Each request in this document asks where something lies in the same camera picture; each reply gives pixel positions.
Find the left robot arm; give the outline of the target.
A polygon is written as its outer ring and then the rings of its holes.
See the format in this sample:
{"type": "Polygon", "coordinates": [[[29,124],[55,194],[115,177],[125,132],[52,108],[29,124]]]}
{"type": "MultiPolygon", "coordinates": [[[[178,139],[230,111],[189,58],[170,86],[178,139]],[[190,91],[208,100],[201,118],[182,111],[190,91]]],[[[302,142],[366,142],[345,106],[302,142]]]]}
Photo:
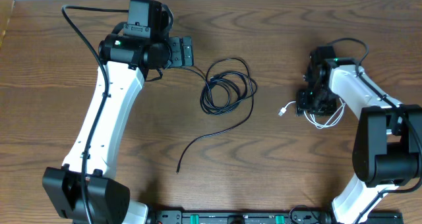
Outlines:
{"type": "Polygon", "coordinates": [[[115,180],[131,107],[151,70],[191,66],[190,37],[171,37],[173,13],[155,0],[130,0],[128,19],[93,49],[96,88],[80,133],[59,168],[42,179],[57,214],[73,223],[151,223],[146,204],[115,180]]]}

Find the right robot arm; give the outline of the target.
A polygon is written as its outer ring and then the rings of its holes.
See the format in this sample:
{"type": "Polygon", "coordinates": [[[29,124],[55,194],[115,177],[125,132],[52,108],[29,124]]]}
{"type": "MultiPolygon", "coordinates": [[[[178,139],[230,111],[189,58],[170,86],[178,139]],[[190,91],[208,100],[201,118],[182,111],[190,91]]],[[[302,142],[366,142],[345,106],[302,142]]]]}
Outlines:
{"type": "Polygon", "coordinates": [[[390,97],[365,73],[361,62],[337,57],[332,45],[310,53],[296,95],[296,114],[313,120],[348,106],[358,118],[352,151],[354,175],[331,203],[331,220],[363,223],[387,195],[421,187],[421,106],[390,97]]]}

